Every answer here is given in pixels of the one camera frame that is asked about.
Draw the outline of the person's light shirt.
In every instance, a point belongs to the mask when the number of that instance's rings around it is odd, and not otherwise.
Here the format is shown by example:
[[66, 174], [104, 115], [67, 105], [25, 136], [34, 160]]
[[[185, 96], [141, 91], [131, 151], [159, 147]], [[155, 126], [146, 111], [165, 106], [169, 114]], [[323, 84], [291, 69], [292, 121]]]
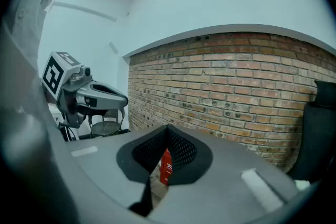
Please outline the person's light shirt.
[[3, 18], [5, 31], [28, 62], [37, 68], [38, 49], [52, 0], [11, 0]]

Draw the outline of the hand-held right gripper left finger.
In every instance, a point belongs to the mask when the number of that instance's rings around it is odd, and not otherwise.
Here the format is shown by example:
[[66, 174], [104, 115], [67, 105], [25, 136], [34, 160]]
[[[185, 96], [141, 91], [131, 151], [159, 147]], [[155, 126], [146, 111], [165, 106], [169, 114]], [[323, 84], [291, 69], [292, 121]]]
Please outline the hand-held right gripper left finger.
[[68, 142], [79, 166], [108, 197], [128, 209], [154, 209], [167, 188], [159, 182], [166, 125]]

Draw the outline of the dark wicker chair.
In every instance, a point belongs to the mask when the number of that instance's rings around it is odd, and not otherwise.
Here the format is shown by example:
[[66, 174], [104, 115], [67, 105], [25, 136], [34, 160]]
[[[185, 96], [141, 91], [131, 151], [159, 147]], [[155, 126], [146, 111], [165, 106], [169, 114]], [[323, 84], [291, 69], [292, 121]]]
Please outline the dark wicker chair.
[[[92, 117], [96, 115], [100, 115], [102, 117], [102, 121], [93, 124]], [[90, 110], [90, 114], [88, 116], [90, 137], [107, 137], [119, 134], [124, 116], [124, 108], [111, 110]]]

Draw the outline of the red fire cabinet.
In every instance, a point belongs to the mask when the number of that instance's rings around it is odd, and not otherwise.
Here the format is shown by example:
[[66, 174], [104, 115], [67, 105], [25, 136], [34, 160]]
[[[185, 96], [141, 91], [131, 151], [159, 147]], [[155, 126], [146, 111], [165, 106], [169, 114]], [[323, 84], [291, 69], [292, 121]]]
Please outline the red fire cabinet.
[[172, 157], [168, 149], [165, 150], [159, 164], [160, 164], [160, 182], [165, 186], [168, 186], [169, 177], [173, 172]]

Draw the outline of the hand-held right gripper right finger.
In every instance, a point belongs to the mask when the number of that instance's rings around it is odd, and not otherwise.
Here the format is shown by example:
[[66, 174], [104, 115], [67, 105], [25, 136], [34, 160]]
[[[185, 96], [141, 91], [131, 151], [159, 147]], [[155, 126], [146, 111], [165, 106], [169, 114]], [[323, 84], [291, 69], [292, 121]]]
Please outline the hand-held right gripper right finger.
[[159, 224], [276, 224], [298, 194], [292, 179], [245, 146], [169, 125], [173, 159]]

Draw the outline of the black office chair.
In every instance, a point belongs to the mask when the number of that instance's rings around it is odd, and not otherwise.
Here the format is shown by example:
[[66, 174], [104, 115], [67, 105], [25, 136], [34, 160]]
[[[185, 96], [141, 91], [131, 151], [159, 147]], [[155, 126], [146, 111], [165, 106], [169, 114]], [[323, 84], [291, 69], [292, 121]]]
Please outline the black office chair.
[[300, 150], [288, 172], [294, 180], [320, 180], [336, 152], [336, 83], [315, 83], [317, 95], [304, 106]]

